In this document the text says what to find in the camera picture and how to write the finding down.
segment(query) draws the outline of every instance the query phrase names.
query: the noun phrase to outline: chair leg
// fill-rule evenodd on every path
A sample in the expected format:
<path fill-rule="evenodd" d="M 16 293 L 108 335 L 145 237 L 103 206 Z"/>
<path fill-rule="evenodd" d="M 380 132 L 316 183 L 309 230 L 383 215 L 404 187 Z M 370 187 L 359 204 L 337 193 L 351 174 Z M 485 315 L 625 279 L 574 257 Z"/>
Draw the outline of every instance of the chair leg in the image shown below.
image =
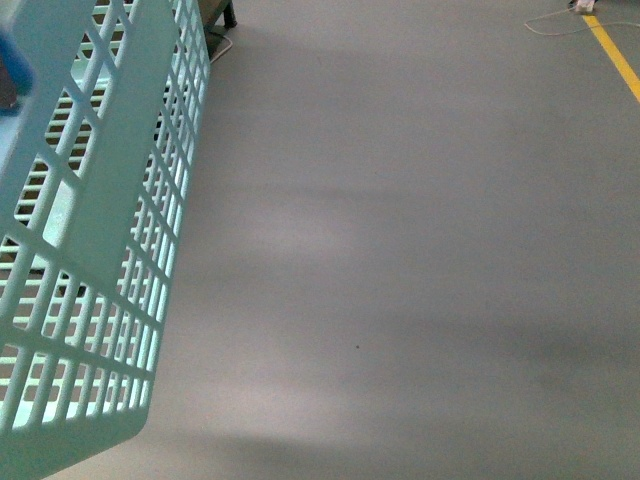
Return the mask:
<path fill-rule="evenodd" d="M 233 10 L 233 0 L 229 1 L 229 4 L 224 9 L 224 27 L 225 28 L 234 28 L 238 25 L 236 21 L 236 13 Z"/>

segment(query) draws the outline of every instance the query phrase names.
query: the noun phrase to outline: white cable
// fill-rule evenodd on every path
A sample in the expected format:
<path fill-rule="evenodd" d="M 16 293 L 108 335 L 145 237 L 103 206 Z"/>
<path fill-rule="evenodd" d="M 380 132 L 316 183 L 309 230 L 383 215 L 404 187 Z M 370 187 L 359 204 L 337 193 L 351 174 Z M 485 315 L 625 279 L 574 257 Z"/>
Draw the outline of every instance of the white cable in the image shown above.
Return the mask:
<path fill-rule="evenodd" d="M 594 28 L 599 28 L 599 27 L 610 27 L 610 26 L 613 26 L 613 25 L 621 25 L 621 26 L 626 26 L 626 27 L 640 28 L 640 23 L 608 22 L 608 23 L 601 23 L 600 25 L 596 25 L 596 26 L 593 26 L 593 27 L 578 28 L 577 30 L 570 30 L 568 32 L 541 32 L 541 31 L 536 30 L 535 28 L 533 28 L 531 25 L 529 25 L 530 23 L 537 22 L 539 20 L 544 20 L 545 18 L 554 17 L 556 15 L 560 15 L 560 14 L 566 13 L 566 12 L 572 12 L 574 9 L 575 9 L 575 7 L 574 8 L 565 8 L 564 10 L 560 10 L 558 12 L 553 12 L 553 13 L 549 13 L 547 15 L 542 15 L 540 17 L 532 18 L 531 20 L 527 20 L 526 22 L 524 22 L 524 26 L 527 27 L 527 29 L 529 29 L 530 31 L 532 31 L 536 35 L 542 35 L 544 37 L 561 37 L 561 36 L 564 36 L 564 35 L 573 35 L 574 33 L 584 32 L 586 30 L 593 30 Z"/>
<path fill-rule="evenodd" d="M 217 62 L 220 59 L 220 57 L 222 57 L 225 53 L 227 53 L 229 50 L 233 48 L 233 41 L 229 37 L 227 37 L 226 35 L 220 35 L 220 37 L 226 40 L 227 42 L 229 42 L 229 45 L 224 47 L 219 53 L 216 53 L 213 56 L 213 58 L 209 62 L 211 64 L 213 64 L 214 62 Z"/>

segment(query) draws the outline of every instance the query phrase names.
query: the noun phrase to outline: yellow floor line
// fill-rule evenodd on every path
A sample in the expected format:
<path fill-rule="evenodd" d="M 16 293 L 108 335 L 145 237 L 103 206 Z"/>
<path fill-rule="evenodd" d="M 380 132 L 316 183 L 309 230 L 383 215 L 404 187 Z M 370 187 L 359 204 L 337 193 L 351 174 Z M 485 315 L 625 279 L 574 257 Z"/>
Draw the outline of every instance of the yellow floor line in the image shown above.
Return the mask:
<path fill-rule="evenodd" d="M 589 15 L 585 15 L 583 18 L 587 25 L 592 27 L 591 31 L 600 42 L 600 45 L 602 45 L 604 51 L 609 55 L 609 58 L 620 72 L 620 75 L 622 75 L 631 92 L 635 95 L 636 100 L 640 102 L 640 78 L 638 78 L 636 72 L 633 71 L 627 59 L 620 53 L 617 45 L 613 43 L 613 40 L 611 40 L 611 37 L 604 27 L 600 25 L 598 19 L 595 16 Z"/>

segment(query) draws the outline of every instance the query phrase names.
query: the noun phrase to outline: gray floor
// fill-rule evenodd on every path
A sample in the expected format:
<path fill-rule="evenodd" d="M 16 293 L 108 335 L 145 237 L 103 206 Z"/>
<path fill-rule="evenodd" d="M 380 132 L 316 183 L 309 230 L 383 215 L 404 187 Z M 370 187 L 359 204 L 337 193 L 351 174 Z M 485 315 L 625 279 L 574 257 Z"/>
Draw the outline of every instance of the gray floor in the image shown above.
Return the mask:
<path fill-rule="evenodd" d="M 564 4 L 237 0 L 148 426 L 52 478 L 640 478 L 640 105 Z"/>

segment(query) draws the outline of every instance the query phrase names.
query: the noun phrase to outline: light blue plastic basket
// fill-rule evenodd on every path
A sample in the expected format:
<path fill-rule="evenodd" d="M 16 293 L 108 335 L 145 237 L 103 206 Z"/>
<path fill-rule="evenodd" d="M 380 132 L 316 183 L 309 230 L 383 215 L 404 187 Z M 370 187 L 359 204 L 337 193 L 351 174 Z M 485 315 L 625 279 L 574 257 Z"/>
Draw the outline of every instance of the light blue plastic basket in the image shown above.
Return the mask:
<path fill-rule="evenodd" d="M 14 480 L 146 421 L 209 62 L 195 0 L 0 0 L 0 28 L 34 79 L 0 115 L 0 478 Z"/>

